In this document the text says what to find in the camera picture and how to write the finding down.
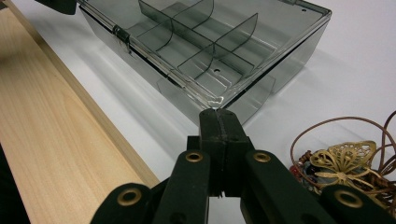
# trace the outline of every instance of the light wood surface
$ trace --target light wood surface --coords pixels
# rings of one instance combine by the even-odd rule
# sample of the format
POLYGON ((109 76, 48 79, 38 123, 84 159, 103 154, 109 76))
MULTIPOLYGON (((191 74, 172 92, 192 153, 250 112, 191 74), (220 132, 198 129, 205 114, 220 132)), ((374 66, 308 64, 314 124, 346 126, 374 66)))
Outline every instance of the light wood surface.
POLYGON ((88 223, 116 186, 157 183, 45 41, 7 5, 0 10, 0 142, 32 223, 88 223))

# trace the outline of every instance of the wooden edge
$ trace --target wooden edge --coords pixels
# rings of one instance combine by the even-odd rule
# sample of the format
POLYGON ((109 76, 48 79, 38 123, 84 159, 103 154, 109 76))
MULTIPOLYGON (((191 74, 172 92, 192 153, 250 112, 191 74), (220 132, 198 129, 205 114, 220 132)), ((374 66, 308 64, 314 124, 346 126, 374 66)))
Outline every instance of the wooden edge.
POLYGON ((48 56, 50 61, 55 65, 58 71, 62 74, 64 79, 67 81, 69 86, 76 93, 78 98, 82 103, 87 106, 87 108, 92 113, 93 117, 101 125, 102 129, 108 135, 110 140, 120 151, 122 156, 128 161, 131 167, 136 171, 143 182, 150 188, 154 187, 159 183, 158 178, 154 173, 151 172, 149 167, 137 154, 134 148, 128 143, 128 141, 123 137, 116 126, 110 121, 99 105, 91 98, 88 92, 82 87, 78 82, 76 77, 70 72, 70 70, 64 65, 62 60, 58 55, 52 50, 52 48, 47 44, 47 42, 41 37, 38 31, 30 24, 30 22, 21 14, 17 7, 10 1, 6 0, 4 2, 8 8, 14 13, 19 22, 23 25, 29 35, 37 43, 37 45, 43 50, 43 52, 48 56))

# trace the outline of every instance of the transparent plastic box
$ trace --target transparent plastic box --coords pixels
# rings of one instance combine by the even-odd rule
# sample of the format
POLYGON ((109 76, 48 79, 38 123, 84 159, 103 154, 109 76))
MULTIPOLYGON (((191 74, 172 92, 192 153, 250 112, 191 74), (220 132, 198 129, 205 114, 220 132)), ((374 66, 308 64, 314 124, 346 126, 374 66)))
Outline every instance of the transparent plastic box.
POLYGON ((243 123, 312 55, 329 9, 293 0, 87 0, 105 43, 198 123, 227 108, 243 123))

